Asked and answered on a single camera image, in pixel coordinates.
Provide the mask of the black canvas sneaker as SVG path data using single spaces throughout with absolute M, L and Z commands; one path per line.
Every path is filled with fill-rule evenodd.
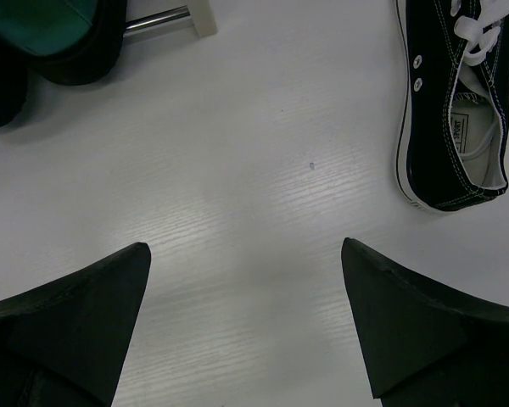
M 509 1 L 399 1 L 406 100 L 395 158 L 420 209 L 456 212 L 508 188 Z

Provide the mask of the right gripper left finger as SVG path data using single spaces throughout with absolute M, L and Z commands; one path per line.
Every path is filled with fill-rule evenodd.
M 110 406 L 148 283 L 133 243 L 0 301 L 0 406 Z

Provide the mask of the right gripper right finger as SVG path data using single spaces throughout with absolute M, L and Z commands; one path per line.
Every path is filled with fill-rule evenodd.
M 341 259 L 375 399 L 384 406 L 509 406 L 509 307 L 352 238 Z

